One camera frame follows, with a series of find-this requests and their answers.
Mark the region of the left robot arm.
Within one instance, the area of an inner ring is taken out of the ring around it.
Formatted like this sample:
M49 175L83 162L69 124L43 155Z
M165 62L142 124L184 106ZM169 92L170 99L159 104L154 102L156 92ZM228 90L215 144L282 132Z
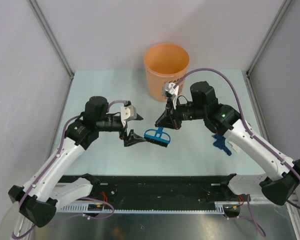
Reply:
M19 203L19 213L41 228L56 212L81 198L95 200L100 196L98 179L84 174L61 190L54 190L65 171L98 139L101 132L117 132L125 147L145 142L145 138L128 131L129 121L143 118L129 100L122 101L119 112L109 113L113 105L103 96L92 96L84 111L68 120L57 149L23 186L13 185L8 191L11 201Z

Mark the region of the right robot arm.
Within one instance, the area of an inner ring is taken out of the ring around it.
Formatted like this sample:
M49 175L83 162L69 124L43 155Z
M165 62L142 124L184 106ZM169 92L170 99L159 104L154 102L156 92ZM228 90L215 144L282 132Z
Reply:
M221 104L215 90L206 81L190 86L192 100L181 104L178 86L166 83L162 94L167 97L163 114L156 127L179 130L183 121L203 120L215 134L225 137L252 158L263 170L261 175L231 175L220 188L221 196L232 201L238 195L264 195L272 203L282 206L300 184L300 159L282 154L257 134L233 107Z

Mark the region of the blue hand brush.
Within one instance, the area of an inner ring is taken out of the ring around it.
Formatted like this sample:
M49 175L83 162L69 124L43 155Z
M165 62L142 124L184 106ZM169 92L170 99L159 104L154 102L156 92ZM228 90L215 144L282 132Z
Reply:
M164 131L163 127L158 127L156 129L147 129L143 137L147 142L161 146L167 147L171 142L171 136Z

